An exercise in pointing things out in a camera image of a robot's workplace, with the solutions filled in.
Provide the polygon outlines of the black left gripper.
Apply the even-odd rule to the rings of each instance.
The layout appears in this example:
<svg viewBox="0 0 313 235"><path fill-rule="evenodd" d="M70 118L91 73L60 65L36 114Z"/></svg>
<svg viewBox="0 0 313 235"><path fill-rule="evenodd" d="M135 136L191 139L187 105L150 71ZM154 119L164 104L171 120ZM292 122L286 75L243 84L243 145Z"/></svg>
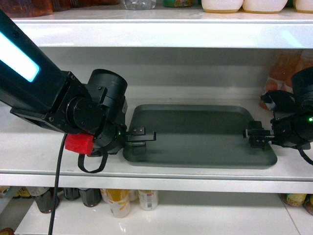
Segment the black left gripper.
<svg viewBox="0 0 313 235"><path fill-rule="evenodd" d="M146 134L144 127L135 127L126 134L125 115L128 108L126 98L122 97L121 101L117 101L105 97L101 107L105 111L105 119L94 138L91 153L93 155L116 154L124 147L126 141L133 142L133 155L146 154L146 141L155 141L157 139L156 132Z"/></svg>

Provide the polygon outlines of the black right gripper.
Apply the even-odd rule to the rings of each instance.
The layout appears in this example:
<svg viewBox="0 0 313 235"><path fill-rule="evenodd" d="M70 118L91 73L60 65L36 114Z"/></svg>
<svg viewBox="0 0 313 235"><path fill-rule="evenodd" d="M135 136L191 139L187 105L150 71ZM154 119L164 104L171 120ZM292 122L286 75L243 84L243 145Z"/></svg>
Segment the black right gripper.
<svg viewBox="0 0 313 235"><path fill-rule="evenodd" d="M268 91L261 96L267 108L273 111L272 130L266 130L261 121L250 121L243 130L252 148L265 150L272 144L309 150L313 142L313 69L296 72L292 78L292 92Z"/></svg>

